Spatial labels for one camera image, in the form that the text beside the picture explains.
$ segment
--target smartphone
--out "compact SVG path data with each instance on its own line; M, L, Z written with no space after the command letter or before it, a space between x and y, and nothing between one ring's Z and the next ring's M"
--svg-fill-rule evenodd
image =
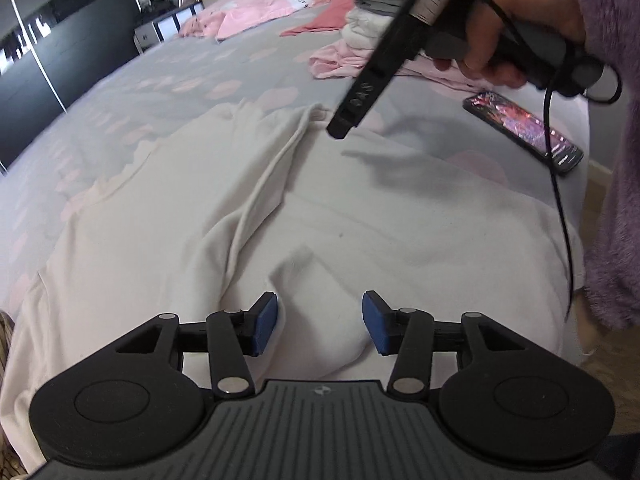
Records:
M546 163L545 125L542 119L490 91L465 99L463 107ZM551 129L551 151L558 174L567 174L584 156L580 148L554 129Z

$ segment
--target blue gripper pad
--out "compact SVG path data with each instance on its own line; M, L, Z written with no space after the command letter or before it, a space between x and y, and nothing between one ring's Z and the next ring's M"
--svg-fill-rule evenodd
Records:
M385 310L391 311L386 305L378 305L368 292L362 297L362 319L367 326L369 336L379 354L389 355L389 334L385 326Z
M255 319L255 333L252 343L257 355L267 348L267 343L278 321L278 297L272 294L260 314Z

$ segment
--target ribbed gray panel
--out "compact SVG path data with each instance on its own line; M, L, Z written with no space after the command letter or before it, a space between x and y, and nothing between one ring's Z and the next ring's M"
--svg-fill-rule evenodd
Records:
M422 405L377 383L271 381L226 402L190 443L155 463L84 471L51 462L35 480L604 480L596 466L528 473L451 444Z

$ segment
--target gray bed sheet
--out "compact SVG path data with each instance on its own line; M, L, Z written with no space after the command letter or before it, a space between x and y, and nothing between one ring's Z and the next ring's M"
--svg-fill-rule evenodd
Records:
M315 80L307 61L313 51L338 40L339 32L279 36L321 10L302 10L221 44L171 40L98 83L58 118L0 178L0 306L14 319L18 316L25 290L83 194L97 179L121 172L141 140L169 136L221 102L248 99L265 110L337 106L352 80ZM497 91L535 113L542 111L543 95L531 86ZM398 77L364 127L552 205L545 166L465 112L462 100L469 95L423 78ZM552 124L588 154L583 99L555 97ZM586 159L561 183L574 226L586 187Z

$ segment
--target beige carpet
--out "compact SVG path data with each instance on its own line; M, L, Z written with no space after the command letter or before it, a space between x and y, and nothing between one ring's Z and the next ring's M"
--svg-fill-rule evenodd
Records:
M605 189L589 182L582 211L580 236L585 246L593 240ZM616 403L613 433L640 431L640 327L609 334L583 365L611 392Z

